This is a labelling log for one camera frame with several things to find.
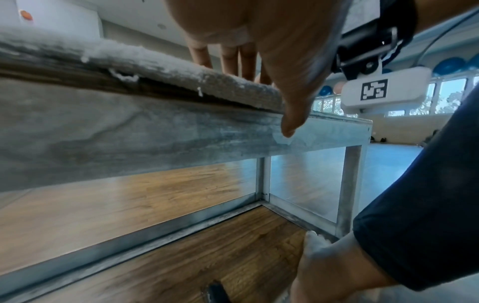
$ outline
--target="black object on floor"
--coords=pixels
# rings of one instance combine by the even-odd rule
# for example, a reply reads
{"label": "black object on floor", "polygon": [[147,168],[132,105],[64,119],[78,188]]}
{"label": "black object on floor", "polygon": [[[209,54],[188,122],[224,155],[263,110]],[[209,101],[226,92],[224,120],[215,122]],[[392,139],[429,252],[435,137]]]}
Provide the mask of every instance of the black object on floor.
{"label": "black object on floor", "polygon": [[231,303],[225,288],[219,281],[213,281],[203,291],[205,303]]}

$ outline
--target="forearm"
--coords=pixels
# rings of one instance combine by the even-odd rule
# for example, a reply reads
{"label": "forearm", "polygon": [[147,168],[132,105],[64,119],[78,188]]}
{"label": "forearm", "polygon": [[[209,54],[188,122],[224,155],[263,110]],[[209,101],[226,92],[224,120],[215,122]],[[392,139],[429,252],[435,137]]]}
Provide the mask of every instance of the forearm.
{"label": "forearm", "polygon": [[479,6],[479,0],[416,0],[418,24],[416,33],[440,24]]}

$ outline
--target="hand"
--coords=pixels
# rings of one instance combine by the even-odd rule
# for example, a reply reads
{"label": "hand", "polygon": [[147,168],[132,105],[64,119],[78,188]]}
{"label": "hand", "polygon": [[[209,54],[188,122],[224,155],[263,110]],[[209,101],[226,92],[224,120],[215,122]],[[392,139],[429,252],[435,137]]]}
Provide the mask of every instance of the hand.
{"label": "hand", "polygon": [[223,72],[275,83],[285,101],[281,122],[290,137],[307,119],[330,74],[351,0],[165,0],[186,34],[193,61],[212,67],[207,45],[221,45]]}

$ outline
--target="orange object on wall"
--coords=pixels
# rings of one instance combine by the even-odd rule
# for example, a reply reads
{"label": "orange object on wall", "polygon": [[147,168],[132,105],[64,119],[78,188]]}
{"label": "orange object on wall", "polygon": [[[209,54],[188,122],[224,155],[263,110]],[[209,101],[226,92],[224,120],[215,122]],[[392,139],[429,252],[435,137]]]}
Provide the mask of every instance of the orange object on wall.
{"label": "orange object on wall", "polygon": [[23,19],[25,20],[29,20],[29,21],[32,21],[33,20],[33,17],[31,16],[31,14],[25,10],[20,10],[20,15],[23,17]]}

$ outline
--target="blue exercise ball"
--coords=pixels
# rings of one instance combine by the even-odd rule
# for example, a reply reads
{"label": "blue exercise ball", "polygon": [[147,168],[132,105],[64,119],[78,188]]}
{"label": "blue exercise ball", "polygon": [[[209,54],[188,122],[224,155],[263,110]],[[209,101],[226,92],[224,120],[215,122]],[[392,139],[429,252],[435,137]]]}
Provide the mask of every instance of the blue exercise ball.
{"label": "blue exercise ball", "polygon": [[319,95],[321,97],[329,96],[332,93],[333,93],[333,88],[329,85],[323,86],[323,88],[319,91]]}
{"label": "blue exercise ball", "polygon": [[461,71],[466,65],[466,61],[459,57],[452,57],[439,62],[433,69],[433,74],[438,76],[449,75]]}
{"label": "blue exercise ball", "polygon": [[479,69],[479,53],[469,60],[467,69]]}

